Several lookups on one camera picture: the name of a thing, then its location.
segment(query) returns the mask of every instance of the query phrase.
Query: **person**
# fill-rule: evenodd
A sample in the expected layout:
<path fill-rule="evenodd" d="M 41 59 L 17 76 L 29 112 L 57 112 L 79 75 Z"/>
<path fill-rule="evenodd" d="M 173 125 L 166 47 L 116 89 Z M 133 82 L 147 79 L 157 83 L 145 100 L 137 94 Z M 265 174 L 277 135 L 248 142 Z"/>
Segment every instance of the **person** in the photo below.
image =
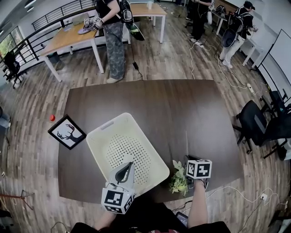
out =
<path fill-rule="evenodd" d="M 257 32 L 257 28 L 253 28 L 253 16 L 249 13 L 252 10 L 256 10 L 253 4 L 249 1 L 245 1 L 244 6 L 236 10 L 238 15 L 244 15 L 243 17 L 243 30 L 238 33 L 237 40 L 233 43 L 233 45 L 229 48 L 223 48 L 220 54 L 220 60 L 222 60 L 222 64 L 227 66 L 228 68 L 232 68 L 231 58 L 239 50 L 239 48 L 243 45 L 246 40 L 246 35 L 249 33 L 248 30 Z"/>
<path fill-rule="evenodd" d="M 123 24 L 117 0 L 96 0 L 95 8 L 101 18 L 96 24 L 98 29 L 104 28 L 107 57 L 110 66 L 110 78 L 107 83 L 115 83 L 123 79 L 125 72 L 125 56 L 122 43 Z"/>
<path fill-rule="evenodd" d="M 126 214 L 105 211 L 94 228 L 76 223 L 71 233 L 96 232 L 169 232 L 169 233 L 230 233 L 224 222 L 208 223 L 205 180 L 195 180 L 194 195 L 187 227 L 163 203 L 143 197 L 134 199 Z"/>
<path fill-rule="evenodd" d="M 0 107 L 0 126 L 6 128 L 6 129 L 11 126 L 10 116 L 5 114 L 1 107 Z"/>
<path fill-rule="evenodd" d="M 193 20 L 193 4 L 194 0 L 190 0 L 189 3 L 187 4 L 187 17 L 186 20 Z"/>
<path fill-rule="evenodd" d="M 199 42 L 202 34 L 204 33 L 204 24 L 207 22 L 207 12 L 211 6 L 211 0 L 194 0 L 193 6 L 193 30 L 192 33 L 187 34 L 191 37 L 191 41 L 196 43 Z"/>

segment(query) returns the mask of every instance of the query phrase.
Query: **hand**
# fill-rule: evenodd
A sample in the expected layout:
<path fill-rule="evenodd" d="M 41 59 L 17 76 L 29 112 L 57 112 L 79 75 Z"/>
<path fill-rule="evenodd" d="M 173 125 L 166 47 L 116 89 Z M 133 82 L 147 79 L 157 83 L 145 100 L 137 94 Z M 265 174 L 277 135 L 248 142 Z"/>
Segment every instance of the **hand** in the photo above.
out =
<path fill-rule="evenodd" d="M 93 19 L 93 24 L 95 25 L 95 27 L 97 28 L 97 30 L 100 30 L 103 27 L 103 21 L 99 17 L 95 17 Z"/>

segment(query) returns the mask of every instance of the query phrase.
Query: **camouflage pants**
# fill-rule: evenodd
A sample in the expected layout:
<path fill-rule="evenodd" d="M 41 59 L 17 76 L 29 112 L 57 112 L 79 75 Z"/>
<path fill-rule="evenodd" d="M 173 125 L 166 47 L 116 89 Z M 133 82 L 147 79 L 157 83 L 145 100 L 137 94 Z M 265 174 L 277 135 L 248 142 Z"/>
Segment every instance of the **camouflage pants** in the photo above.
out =
<path fill-rule="evenodd" d="M 122 43 L 122 29 L 123 24 L 121 22 L 104 25 L 110 77 L 114 79 L 121 79 L 124 75 L 125 58 Z"/>

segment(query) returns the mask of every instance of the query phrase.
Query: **power strip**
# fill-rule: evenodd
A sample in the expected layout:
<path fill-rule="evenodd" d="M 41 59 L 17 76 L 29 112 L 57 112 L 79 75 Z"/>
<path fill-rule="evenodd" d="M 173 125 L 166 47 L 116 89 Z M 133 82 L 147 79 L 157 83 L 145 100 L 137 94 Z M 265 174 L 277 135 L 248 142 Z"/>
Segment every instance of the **power strip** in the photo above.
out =
<path fill-rule="evenodd" d="M 252 94 L 255 94 L 254 89 L 251 87 L 251 85 L 249 83 L 246 86 L 249 88 L 249 90 Z"/>
<path fill-rule="evenodd" d="M 195 45 L 199 46 L 200 48 L 204 48 L 204 45 L 200 44 L 199 42 L 195 42 Z"/>

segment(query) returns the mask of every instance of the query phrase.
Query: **deer head picture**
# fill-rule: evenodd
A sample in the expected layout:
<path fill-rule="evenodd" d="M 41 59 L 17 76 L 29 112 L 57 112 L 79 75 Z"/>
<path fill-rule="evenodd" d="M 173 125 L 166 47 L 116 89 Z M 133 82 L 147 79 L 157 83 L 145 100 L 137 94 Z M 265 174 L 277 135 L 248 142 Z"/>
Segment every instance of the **deer head picture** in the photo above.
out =
<path fill-rule="evenodd" d="M 48 132 L 69 149 L 86 137 L 86 134 L 69 118 L 69 116 L 65 116 L 58 121 Z"/>

